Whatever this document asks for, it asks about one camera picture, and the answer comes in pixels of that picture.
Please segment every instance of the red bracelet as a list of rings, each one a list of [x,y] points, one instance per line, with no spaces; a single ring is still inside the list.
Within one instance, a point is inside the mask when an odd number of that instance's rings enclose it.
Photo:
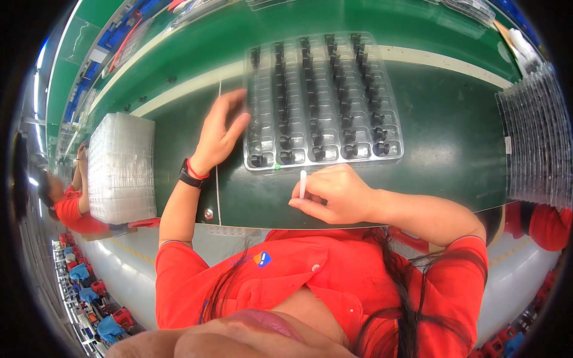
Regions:
[[[196,176],[197,178],[199,178],[199,179],[207,179],[207,178],[209,177],[209,174],[210,174],[210,173],[207,173],[207,175],[199,175],[199,174],[197,174],[197,173],[193,170],[193,168],[191,168],[191,157],[190,157],[190,156],[187,157],[187,169],[189,169],[189,171],[190,171],[191,173],[193,173],[193,175],[195,175],[195,176]]]

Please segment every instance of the green work table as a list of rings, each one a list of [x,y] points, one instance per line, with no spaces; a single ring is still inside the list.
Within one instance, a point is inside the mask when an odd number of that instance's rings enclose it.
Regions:
[[[163,19],[168,23],[168,16]],[[437,53],[511,82],[519,79],[498,32],[443,5],[420,0],[301,0],[252,12],[245,2],[239,2],[180,29],[147,52],[115,79],[92,111],[90,122],[95,126],[105,113],[122,111],[127,104],[133,111],[141,105],[138,98],[142,96],[149,101],[179,83],[241,61],[248,47],[338,30],[368,31],[379,45]],[[405,154],[395,163],[354,166],[364,181],[375,188],[452,199],[473,211],[504,204],[505,146],[494,98],[500,88],[433,66],[386,61],[386,68],[397,100]],[[177,76],[176,83],[166,82],[171,76]],[[108,82],[106,78],[96,86],[101,89]],[[241,85],[241,76],[224,79],[221,92]],[[156,122],[158,215],[178,180],[181,162],[193,154],[202,121],[218,94],[219,83],[204,86],[143,116]],[[285,229],[332,227],[287,205],[301,168],[249,172],[242,156],[238,143],[228,160],[211,173],[199,201],[198,222]],[[214,213],[211,221],[203,216],[206,208]]]

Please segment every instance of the lips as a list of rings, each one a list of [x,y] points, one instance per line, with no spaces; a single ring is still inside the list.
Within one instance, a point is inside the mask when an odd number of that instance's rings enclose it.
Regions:
[[[303,337],[284,318],[261,309],[243,309],[227,316],[229,321],[239,321],[245,325],[267,332],[279,333],[301,343]]]

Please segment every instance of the logo on shirt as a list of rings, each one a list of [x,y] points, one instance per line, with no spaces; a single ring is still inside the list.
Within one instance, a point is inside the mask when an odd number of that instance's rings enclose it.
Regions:
[[[253,260],[255,261],[258,267],[265,267],[270,262],[271,258],[266,251],[263,251],[260,254],[256,254],[253,257]]]

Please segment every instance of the factory floor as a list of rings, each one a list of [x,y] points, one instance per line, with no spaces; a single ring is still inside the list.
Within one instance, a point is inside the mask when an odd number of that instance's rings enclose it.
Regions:
[[[238,253],[248,237],[250,245],[264,240],[267,230],[196,224],[193,248],[210,265]],[[105,282],[110,295],[128,308],[139,324],[156,329],[155,256],[159,229],[139,229],[119,238],[76,242]],[[395,247],[408,257],[408,247]],[[524,236],[509,234],[488,246],[489,275],[477,324],[477,346],[513,321],[533,300],[546,274],[556,265],[559,253],[548,252]]]

